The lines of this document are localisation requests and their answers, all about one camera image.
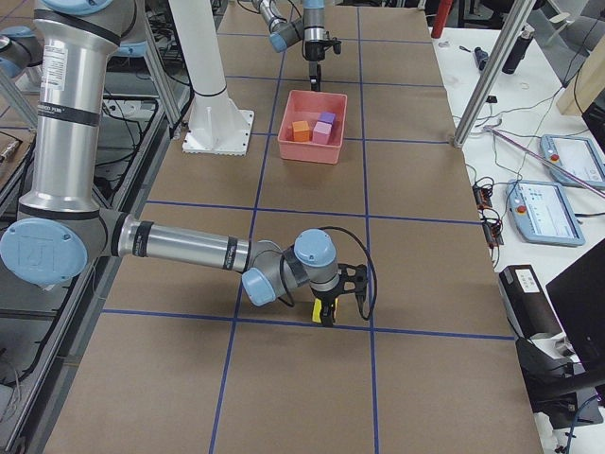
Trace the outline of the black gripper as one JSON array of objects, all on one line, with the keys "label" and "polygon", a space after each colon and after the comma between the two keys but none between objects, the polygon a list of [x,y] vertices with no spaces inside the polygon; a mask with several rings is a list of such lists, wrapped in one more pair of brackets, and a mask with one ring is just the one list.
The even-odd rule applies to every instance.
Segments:
[{"label": "black gripper", "polygon": [[328,284],[312,283],[311,289],[316,299],[320,300],[320,323],[332,327],[337,320],[338,297],[341,294],[340,284],[330,287]]},{"label": "black gripper", "polygon": [[321,91],[321,66],[318,61],[325,59],[326,50],[331,47],[331,42],[326,40],[305,41],[303,44],[303,56],[309,61],[309,81],[313,92]]}]

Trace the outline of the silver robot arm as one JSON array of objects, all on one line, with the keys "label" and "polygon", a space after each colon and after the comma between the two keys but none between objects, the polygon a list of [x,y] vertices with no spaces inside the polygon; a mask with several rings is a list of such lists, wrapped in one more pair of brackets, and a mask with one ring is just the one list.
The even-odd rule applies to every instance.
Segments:
[{"label": "silver robot arm", "polygon": [[344,273],[324,231],[301,233],[288,249],[268,240],[217,236],[142,221],[93,199],[98,131],[109,57],[143,38],[140,1],[40,1],[34,20],[44,37],[37,146],[30,190],[1,239],[5,266],[47,287],[101,256],[153,257],[235,271],[256,306],[309,286],[321,324],[336,317]]},{"label": "silver robot arm", "polygon": [[302,2],[302,16],[289,21],[274,6],[273,1],[252,1],[253,8],[268,26],[269,41],[278,53],[285,52],[294,44],[302,44],[302,56],[308,62],[310,88],[321,91],[321,65],[328,49],[341,52],[341,40],[331,37],[325,28],[325,2]]}]

